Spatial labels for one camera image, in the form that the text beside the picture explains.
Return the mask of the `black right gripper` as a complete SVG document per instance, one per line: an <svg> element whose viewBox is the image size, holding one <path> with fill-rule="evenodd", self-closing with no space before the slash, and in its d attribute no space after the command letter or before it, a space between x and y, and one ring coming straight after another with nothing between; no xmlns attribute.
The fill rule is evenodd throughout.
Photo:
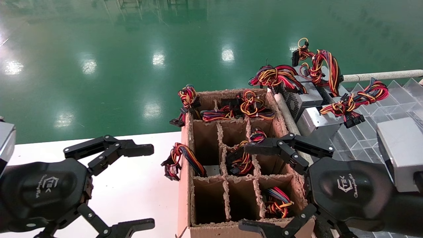
<svg viewBox="0 0 423 238"><path fill-rule="evenodd" d="M308 172L311 204L285 227L244 219L239 222L240 230L258 233L263 238L294 238L315 215L337 229L340 238L357 237L348 226L367 231L380 231L385 226L383 212L396 188L383 164L333 160L332 147L296 134L248 143L245 152L278 155L298 174ZM299 152L320 160L310 166Z"/></svg>

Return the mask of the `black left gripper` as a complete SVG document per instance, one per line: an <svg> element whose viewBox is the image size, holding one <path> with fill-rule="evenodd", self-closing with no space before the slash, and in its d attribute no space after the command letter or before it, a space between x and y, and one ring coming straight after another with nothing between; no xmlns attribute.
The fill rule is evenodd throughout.
<svg viewBox="0 0 423 238"><path fill-rule="evenodd" d="M76 160L99 153L88 168ZM120 157L154 154L152 144L136 144L111 135L64 149L66 160L7 166L1 176L1 232L28 232L48 225L67 227L80 215L98 232L97 238L131 238L153 229L153 218L107 226L86 203L91 199L92 177Z"/></svg>

